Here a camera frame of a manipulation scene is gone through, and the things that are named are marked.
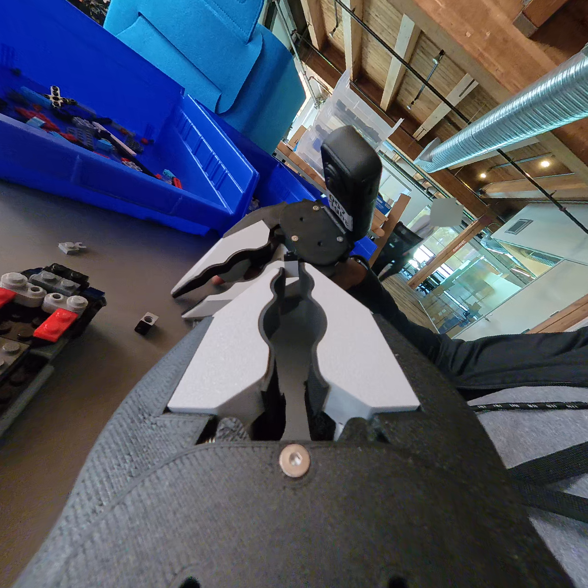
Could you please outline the blue plastic bin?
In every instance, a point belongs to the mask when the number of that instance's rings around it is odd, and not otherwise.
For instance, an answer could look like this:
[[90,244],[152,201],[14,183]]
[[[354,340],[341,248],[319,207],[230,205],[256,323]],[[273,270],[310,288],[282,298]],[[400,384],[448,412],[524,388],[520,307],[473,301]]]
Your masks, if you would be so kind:
[[[314,189],[300,176],[292,173],[274,158],[264,157],[263,162],[267,164],[272,163],[273,168],[265,171],[260,179],[260,184],[255,195],[255,198],[260,202],[260,207],[248,213],[244,220],[235,226],[236,229],[242,229],[261,220],[270,227],[270,251],[264,255],[257,255],[262,259],[262,262],[259,262],[260,265],[269,262],[270,257],[276,252],[278,246],[284,246],[286,251],[288,251],[277,230],[279,215],[288,204],[308,200],[322,205],[328,205],[327,188],[325,194]],[[355,250],[360,241],[356,242],[347,258],[361,256],[364,259],[364,256]]]
[[[146,138],[137,166],[27,124],[8,96],[57,86]],[[180,85],[67,1],[1,1],[1,179],[180,231],[223,233],[259,174]]]

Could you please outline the black mesh office chair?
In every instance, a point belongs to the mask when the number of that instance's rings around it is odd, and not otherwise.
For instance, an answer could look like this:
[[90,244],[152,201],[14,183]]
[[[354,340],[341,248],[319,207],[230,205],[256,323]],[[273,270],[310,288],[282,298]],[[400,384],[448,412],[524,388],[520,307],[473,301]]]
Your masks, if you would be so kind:
[[408,263],[409,254],[423,241],[418,234],[398,222],[382,247],[371,269],[380,282],[399,273]]

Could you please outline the person's grey shirt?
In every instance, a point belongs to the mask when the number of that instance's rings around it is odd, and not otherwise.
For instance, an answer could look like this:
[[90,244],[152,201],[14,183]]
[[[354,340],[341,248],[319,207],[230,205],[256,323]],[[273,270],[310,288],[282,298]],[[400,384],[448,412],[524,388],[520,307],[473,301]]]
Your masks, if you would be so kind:
[[[587,402],[587,389],[569,386],[516,387],[468,401],[485,403]],[[495,410],[478,414],[505,467],[587,441],[587,409]],[[528,517],[575,587],[587,587],[587,524],[539,509]]]

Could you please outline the clear plastic drawer stack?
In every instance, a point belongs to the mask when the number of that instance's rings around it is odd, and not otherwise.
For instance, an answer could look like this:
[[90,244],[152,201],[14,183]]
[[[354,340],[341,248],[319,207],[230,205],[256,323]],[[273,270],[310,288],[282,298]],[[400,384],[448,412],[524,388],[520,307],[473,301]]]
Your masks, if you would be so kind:
[[334,92],[320,107],[318,114],[296,146],[298,157],[323,175],[320,147],[337,128],[352,126],[378,151],[401,125],[403,118],[390,126],[350,88],[350,70],[346,70],[334,87]]

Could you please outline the person's right forearm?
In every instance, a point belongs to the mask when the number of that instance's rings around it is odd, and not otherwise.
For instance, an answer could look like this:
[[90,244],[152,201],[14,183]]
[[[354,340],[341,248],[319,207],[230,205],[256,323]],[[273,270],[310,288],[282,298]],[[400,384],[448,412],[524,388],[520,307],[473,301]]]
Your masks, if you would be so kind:
[[587,388],[587,327],[463,341],[410,321],[371,268],[362,283],[347,292],[386,320],[468,401],[516,387]]

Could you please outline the grey desk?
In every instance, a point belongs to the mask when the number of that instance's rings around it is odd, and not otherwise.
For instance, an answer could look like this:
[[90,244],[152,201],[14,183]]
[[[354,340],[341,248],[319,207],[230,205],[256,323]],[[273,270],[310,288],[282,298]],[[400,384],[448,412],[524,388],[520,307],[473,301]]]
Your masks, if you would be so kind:
[[[55,360],[55,371],[1,439],[1,587],[11,587],[59,518],[105,424],[189,331],[193,295],[172,287],[216,242],[1,182],[1,273],[60,263],[89,276],[107,305]],[[63,254],[58,244],[87,249]],[[134,331],[146,312],[158,321]]]

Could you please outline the silver ventilation duct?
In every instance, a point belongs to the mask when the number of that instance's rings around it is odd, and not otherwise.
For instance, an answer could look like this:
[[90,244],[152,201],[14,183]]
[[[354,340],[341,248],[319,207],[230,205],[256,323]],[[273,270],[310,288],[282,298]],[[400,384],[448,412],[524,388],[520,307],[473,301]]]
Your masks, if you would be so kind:
[[587,117],[587,45],[450,139],[435,139],[416,165],[434,173]]

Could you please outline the person's right hand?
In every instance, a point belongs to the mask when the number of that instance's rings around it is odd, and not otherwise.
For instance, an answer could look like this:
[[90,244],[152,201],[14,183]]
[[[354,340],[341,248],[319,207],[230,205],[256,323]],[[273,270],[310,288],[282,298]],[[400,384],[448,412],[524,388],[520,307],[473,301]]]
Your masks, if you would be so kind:
[[342,290],[349,290],[362,283],[368,270],[369,266],[361,256],[351,256],[334,266],[330,279]]

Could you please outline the pile of lego pieces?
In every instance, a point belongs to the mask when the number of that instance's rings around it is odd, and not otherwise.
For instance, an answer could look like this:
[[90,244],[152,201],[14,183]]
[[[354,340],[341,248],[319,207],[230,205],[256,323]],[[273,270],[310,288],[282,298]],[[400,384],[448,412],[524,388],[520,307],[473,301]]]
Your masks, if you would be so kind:
[[1,66],[1,114],[56,140],[65,141],[130,169],[161,180],[178,189],[182,183],[173,172],[152,172],[143,162],[155,143],[153,126],[135,132],[107,116],[99,116],[90,107],[64,96],[51,85],[44,91],[14,66]]

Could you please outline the light blue felt bag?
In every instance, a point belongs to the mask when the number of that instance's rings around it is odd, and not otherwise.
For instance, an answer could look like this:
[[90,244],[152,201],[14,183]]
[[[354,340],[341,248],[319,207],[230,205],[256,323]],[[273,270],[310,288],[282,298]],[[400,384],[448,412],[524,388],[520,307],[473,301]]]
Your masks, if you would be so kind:
[[111,1],[104,28],[272,155],[305,90],[264,1]]

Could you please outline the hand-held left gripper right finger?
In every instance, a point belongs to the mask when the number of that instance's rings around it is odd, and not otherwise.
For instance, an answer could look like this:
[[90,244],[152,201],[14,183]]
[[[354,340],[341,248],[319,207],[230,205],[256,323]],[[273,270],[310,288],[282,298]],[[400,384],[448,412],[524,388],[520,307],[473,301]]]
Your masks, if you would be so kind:
[[349,420],[419,410],[420,401],[373,314],[308,263],[300,293],[313,333],[305,407],[312,440],[337,440]]

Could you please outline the grey and red lego build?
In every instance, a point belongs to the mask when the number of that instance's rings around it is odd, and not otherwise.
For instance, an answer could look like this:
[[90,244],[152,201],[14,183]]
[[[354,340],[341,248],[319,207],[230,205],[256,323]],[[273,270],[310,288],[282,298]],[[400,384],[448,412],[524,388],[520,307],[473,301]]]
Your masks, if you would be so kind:
[[59,263],[1,276],[1,436],[106,305],[88,275]]

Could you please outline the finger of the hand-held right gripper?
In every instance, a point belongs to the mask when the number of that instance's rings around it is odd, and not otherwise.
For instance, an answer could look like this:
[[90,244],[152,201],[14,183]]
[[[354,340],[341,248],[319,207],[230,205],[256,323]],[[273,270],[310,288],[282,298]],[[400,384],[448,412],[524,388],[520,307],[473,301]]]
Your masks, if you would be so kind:
[[239,230],[231,230],[214,244],[183,275],[171,290],[176,299],[206,284],[212,277],[228,273],[243,261],[270,251],[270,227],[258,221]]
[[258,277],[245,282],[235,282],[228,290],[205,297],[192,309],[186,311],[182,315],[182,319],[201,320],[213,316],[216,312],[223,309],[227,304],[249,289],[253,284],[257,283],[262,277],[265,277],[274,270],[284,269],[284,267],[284,264],[269,264]]

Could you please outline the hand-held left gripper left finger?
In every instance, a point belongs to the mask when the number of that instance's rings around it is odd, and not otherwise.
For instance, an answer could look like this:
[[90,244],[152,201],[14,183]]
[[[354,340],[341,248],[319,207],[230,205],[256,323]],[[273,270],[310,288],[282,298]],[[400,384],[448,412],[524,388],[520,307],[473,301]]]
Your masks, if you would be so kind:
[[271,337],[280,324],[285,269],[267,268],[217,311],[174,390],[172,413],[235,417],[251,425],[266,410],[275,370]]

